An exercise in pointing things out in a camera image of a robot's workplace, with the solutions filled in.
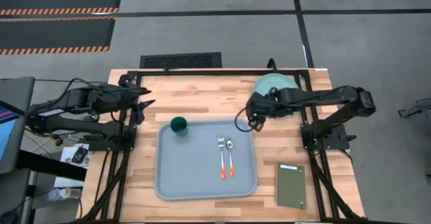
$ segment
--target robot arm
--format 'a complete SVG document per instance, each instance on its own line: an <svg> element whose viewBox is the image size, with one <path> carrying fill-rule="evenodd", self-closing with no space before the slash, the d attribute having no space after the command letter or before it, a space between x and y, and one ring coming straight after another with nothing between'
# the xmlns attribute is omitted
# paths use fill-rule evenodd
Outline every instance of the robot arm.
<svg viewBox="0 0 431 224"><path fill-rule="evenodd" d="M343 104L344 107L324 120L313 122L314 137L328 133L355 116L370 116L376 110L370 92L359 87L343 86L322 91L273 88L266 96L255 92L246 103L246 114L248 125L260 131L267 117L291 115L307 106L336 104Z"/></svg>
<svg viewBox="0 0 431 224"><path fill-rule="evenodd" d="M56 130L92 133L85 136L90 139L121 139L126 134L123 121L115 120L107 123L88 122L63 118L62 113L99 115L109 112L131 113L132 124L141 124L144 120L143 109L155 100L136 103L139 96L151 91L137 87L128 77L121 77L119 86L110 84L91 85L66 90L55 100L42 104L34 104L30 108L26 124L39 135Z"/></svg>

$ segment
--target water bottle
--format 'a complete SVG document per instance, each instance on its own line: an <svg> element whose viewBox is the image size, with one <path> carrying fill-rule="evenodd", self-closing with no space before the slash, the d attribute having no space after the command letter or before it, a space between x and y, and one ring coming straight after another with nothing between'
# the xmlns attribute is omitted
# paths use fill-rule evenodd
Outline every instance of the water bottle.
<svg viewBox="0 0 431 224"><path fill-rule="evenodd" d="M60 195L63 198L79 199L81 197L81 189L79 188L64 188L60 190Z"/></svg>
<svg viewBox="0 0 431 224"><path fill-rule="evenodd" d="M58 188L53 188L50 192L46 193L44 195L44 198L46 201L62 201L65 200L66 198L62 197L60 195L60 191L61 189Z"/></svg>

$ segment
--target teal bowl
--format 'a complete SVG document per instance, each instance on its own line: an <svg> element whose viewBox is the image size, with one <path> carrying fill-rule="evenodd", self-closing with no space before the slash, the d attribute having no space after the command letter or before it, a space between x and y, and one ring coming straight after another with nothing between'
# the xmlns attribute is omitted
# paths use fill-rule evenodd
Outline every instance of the teal bowl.
<svg viewBox="0 0 431 224"><path fill-rule="evenodd" d="M298 86L294 81L279 73L269 73L258 79L253 88L254 92L265 96L269 93L269 90L275 87L277 89L292 88L298 89Z"/></svg>

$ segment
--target computer screen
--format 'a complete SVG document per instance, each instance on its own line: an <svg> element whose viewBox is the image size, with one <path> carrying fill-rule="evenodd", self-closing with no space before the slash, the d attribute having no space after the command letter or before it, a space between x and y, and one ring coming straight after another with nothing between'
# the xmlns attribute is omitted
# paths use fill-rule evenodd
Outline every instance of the computer screen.
<svg viewBox="0 0 431 224"><path fill-rule="evenodd" d="M14 125L15 125L14 120L0 123L0 159L3 157L3 154L7 146L7 142L12 133Z"/></svg>
<svg viewBox="0 0 431 224"><path fill-rule="evenodd" d="M0 123L16 119L18 116L20 116L20 114L13 111L12 109L6 108L5 106L0 106Z"/></svg>

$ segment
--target book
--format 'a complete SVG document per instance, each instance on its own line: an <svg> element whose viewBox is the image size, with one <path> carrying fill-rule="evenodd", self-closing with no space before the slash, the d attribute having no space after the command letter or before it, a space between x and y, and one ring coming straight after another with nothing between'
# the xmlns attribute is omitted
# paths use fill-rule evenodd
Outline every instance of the book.
<svg viewBox="0 0 431 224"><path fill-rule="evenodd" d="M304 166L277 164L275 203L281 207L306 208Z"/></svg>

